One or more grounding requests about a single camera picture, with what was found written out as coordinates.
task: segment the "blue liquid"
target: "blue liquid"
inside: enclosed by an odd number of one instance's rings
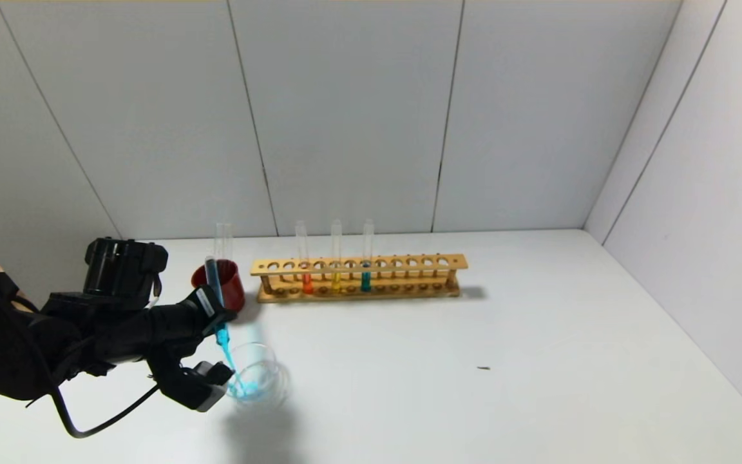
[[[371,267],[367,262],[363,264],[363,267]],[[371,273],[363,273],[362,285],[359,287],[362,291],[371,291]]]
[[[211,289],[214,290],[214,294],[216,295],[217,300],[219,300],[219,304],[225,305],[225,300],[222,296],[222,286],[219,284],[219,272],[214,259],[206,259],[205,261],[205,279],[208,281],[208,285],[210,285]],[[220,323],[216,328],[216,340],[219,347],[221,347],[222,352],[225,354],[227,364],[230,366],[232,371],[236,372],[236,367],[233,365],[233,358],[231,358],[231,352],[229,350],[231,335],[227,332],[227,326],[224,322]]]

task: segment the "wooden test tube rack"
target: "wooden test tube rack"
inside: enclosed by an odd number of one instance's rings
[[[374,256],[369,267],[362,258],[257,259],[251,276],[262,279],[259,303],[382,300],[459,296],[457,270],[468,269],[464,255]],[[339,291],[332,287],[339,273]],[[363,273],[371,273],[371,291],[361,290]],[[313,293],[303,292],[303,275],[310,274]]]

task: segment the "test tube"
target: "test tube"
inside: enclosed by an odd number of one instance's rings
[[[363,267],[371,267],[371,259],[374,255],[374,221],[365,220],[363,226]],[[362,291],[371,291],[371,273],[363,273]]]
[[[217,300],[219,300],[219,304],[224,305],[225,300],[223,299],[222,295],[222,286],[219,284],[218,261],[215,256],[208,256],[208,258],[205,258],[205,279],[207,280],[208,285],[210,285],[211,290],[214,291]],[[229,332],[227,332],[227,326],[224,322],[220,322],[216,326],[215,330],[217,344],[219,345],[219,347],[222,348],[222,351],[225,354],[225,358],[227,359],[227,363],[229,364],[229,366],[235,370],[236,368],[233,365],[231,352],[227,349],[227,346],[231,341],[231,336]]]
[[[225,222],[216,224],[214,257],[233,261],[233,224]]]
[[[335,219],[333,223],[330,223],[330,255],[332,255],[332,265],[335,268],[332,273],[332,279],[330,280],[330,290],[333,293],[339,293],[341,285],[339,279],[341,272],[339,270],[342,267],[342,223],[338,219]]]
[[[307,269],[311,266],[309,260],[309,232],[305,229],[305,221],[297,221],[297,249],[300,251],[300,267]],[[311,283],[311,273],[303,274],[303,293],[311,295],[314,293],[314,285]]]

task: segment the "robotic arm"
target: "robotic arm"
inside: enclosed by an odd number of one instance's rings
[[[182,358],[218,324],[236,318],[203,285],[176,305],[148,305],[161,291],[167,251],[156,244],[98,238],[88,246],[81,293],[52,293],[38,311],[0,273],[0,394],[15,400],[53,398],[68,434],[85,438],[106,429],[156,393],[208,411],[233,375],[221,362],[182,367]],[[32,312],[18,311],[20,302]],[[82,432],[71,422],[59,384],[80,372],[105,376],[121,362],[147,361],[155,387],[125,411]]]

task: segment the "panel seam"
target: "panel seam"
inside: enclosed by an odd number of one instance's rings
[[[448,141],[448,119],[451,117],[451,97],[454,94],[454,77],[457,75],[457,57],[460,55],[460,37],[462,36],[462,17],[466,11],[466,0],[460,3],[460,23],[457,26],[457,44],[454,45],[454,62],[451,68],[451,85],[448,87],[448,107],[445,109],[445,127],[442,129],[442,148],[439,151],[439,168],[437,170],[437,189],[433,195],[433,213],[431,214],[431,230],[437,221],[437,205],[439,203],[439,181],[442,179],[442,162],[445,160],[445,145]]]
[[[233,33],[233,45],[236,48],[236,59],[239,62],[239,71],[242,73],[242,85],[245,87],[245,100],[248,102],[248,111],[251,114],[251,124],[254,127],[254,137],[256,139],[256,151],[260,156],[262,165],[262,177],[265,179],[265,191],[268,192],[268,206],[271,207],[271,217],[274,219],[274,232],[276,236],[280,235],[280,227],[277,225],[276,211],[274,210],[274,200],[271,198],[271,186],[268,183],[268,171],[265,169],[265,158],[262,157],[262,144],[260,144],[260,133],[256,130],[256,117],[254,117],[254,106],[251,104],[251,92],[248,89],[248,80],[245,78],[245,65],[242,64],[242,53],[239,50],[239,38],[236,37],[236,26],[233,24],[233,9],[231,0],[225,0],[227,5],[227,16],[231,20],[231,32]]]
[[[700,55],[698,56],[698,60],[694,64],[694,68],[692,68],[692,73],[689,74],[689,79],[686,81],[686,85],[683,86],[683,91],[680,92],[680,98],[678,98],[677,103],[674,104],[672,114],[669,115],[669,118],[666,121],[662,132],[660,132],[660,137],[657,138],[657,143],[654,144],[654,149],[651,150],[649,158],[645,161],[643,169],[640,171],[640,175],[637,176],[637,180],[631,187],[628,196],[626,196],[626,200],[623,203],[622,208],[620,208],[620,211],[618,211],[618,215],[614,218],[614,222],[609,228],[609,232],[607,232],[606,238],[603,239],[602,246],[605,246],[606,242],[609,241],[609,237],[612,236],[614,227],[618,224],[618,221],[620,220],[623,212],[626,211],[626,206],[628,206],[628,202],[631,200],[631,196],[635,193],[637,186],[640,184],[640,181],[643,178],[643,174],[645,173],[645,171],[647,171],[649,164],[651,163],[651,159],[654,158],[654,153],[657,152],[657,149],[660,147],[660,143],[663,141],[663,136],[666,135],[666,131],[669,129],[669,126],[671,126],[672,121],[674,120],[674,115],[677,114],[678,108],[680,108],[680,103],[683,102],[683,98],[686,97],[686,91],[689,90],[689,85],[692,83],[695,74],[698,72],[698,66],[700,66],[700,62],[703,61],[703,56],[706,55],[706,50],[709,48],[709,42],[712,41],[712,36],[715,35],[715,30],[718,29],[718,24],[721,22],[721,17],[723,15],[724,9],[727,7],[727,3],[729,3],[729,0],[723,0],[723,5],[721,5],[721,9],[718,11],[718,17],[715,18],[715,23],[712,25],[712,30],[710,30],[709,36],[707,36],[706,38],[706,43],[703,44],[703,49],[700,51]]]
[[[15,49],[17,50],[17,52],[19,52],[19,56],[21,57],[21,61],[24,63],[24,67],[27,68],[27,73],[30,74],[30,79],[33,81],[33,85],[35,85],[36,90],[39,91],[39,96],[42,98],[42,102],[44,102],[44,107],[48,109],[50,117],[53,119],[53,123],[56,123],[56,128],[59,130],[59,134],[62,135],[62,139],[64,140],[65,145],[67,145],[68,150],[70,150],[71,156],[73,156],[73,159],[76,160],[76,164],[79,165],[79,169],[82,171],[82,175],[85,176],[85,180],[88,181],[88,185],[91,187],[94,196],[97,198],[97,202],[99,202],[102,210],[105,211],[105,215],[108,217],[108,220],[111,221],[111,225],[116,231],[116,235],[118,235],[120,238],[124,238],[119,230],[119,227],[116,226],[115,221],[111,217],[111,213],[108,212],[108,209],[105,206],[105,202],[103,202],[102,198],[99,196],[97,188],[94,187],[93,182],[91,181],[91,177],[88,176],[88,172],[85,171],[85,167],[82,166],[82,161],[80,161],[79,156],[76,155],[76,151],[73,149],[73,145],[71,145],[70,140],[68,140],[68,136],[65,135],[64,130],[62,130],[62,124],[59,124],[59,119],[56,117],[56,114],[53,113],[53,108],[50,108],[50,103],[48,102],[47,97],[44,96],[44,92],[42,92],[42,88],[41,86],[39,86],[39,81],[36,79],[35,74],[33,74],[33,70],[30,68],[30,65],[27,62],[27,58],[26,56],[24,56],[24,52],[21,50],[19,42],[17,41],[17,39],[15,39],[15,34],[13,33],[13,29],[10,26],[10,23],[8,23],[8,18],[5,17],[5,12],[2,9],[2,5],[0,5],[0,15],[2,16],[2,21],[4,21],[5,23],[5,27],[8,29],[8,33],[10,34],[11,40],[15,45]]]
[[[614,170],[614,165],[616,162],[618,162],[618,158],[620,158],[620,152],[623,150],[623,145],[626,144],[626,140],[628,139],[628,136],[631,132],[631,127],[634,126],[634,121],[637,119],[637,113],[640,112],[640,108],[643,105],[643,101],[645,100],[645,94],[649,91],[649,87],[651,85],[652,79],[654,79],[654,74],[657,73],[657,67],[660,65],[660,59],[663,58],[663,53],[666,51],[666,45],[669,43],[669,38],[671,38],[672,32],[674,32],[675,24],[678,22],[678,17],[680,16],[680,8],[683,8],[683,2],[680,2],[680,5],[678,6],[677,11],[674,12],[674,18],[672,18],[672,24],[671,27],[669,27],[669,32],[666,34],[666,38],[663,40],[663,45],[660,47],[660,53],[657,55],[657,61],[654,62],[654,66],[651,68],[651,74],[649,75],[649,80],[645,82],[645,87],[643,88],[643,91],[640,95],[640,100],[637,102],[637,106],[635,106],[633,114],[631,114],[631,119],[629,120],[628,127],[626,128],[626,132],[623,135],[623,138],[620,141],[620,144],[618,145],[618,149],[616,150],[614,154],[614,159],[612,159],[612,164],[609,168],[609,171],[606,171],[606,178],[603,181],[603,187],[600,188],[600,193],[597,194],[597,197],[595,197],[595,202],[589,209],[589,214],[586,215],[585,220],[583,221],[583,226],[580,227],[580,229],[585,230],[586,224],[589,223],[589,217],[594,211],[595,206],[597,206],[598,200],[600,200],[600,195],[603,194],[603,188],[606,186],[606,183],[609,181],[609,177],[612,176],[612,170]]]

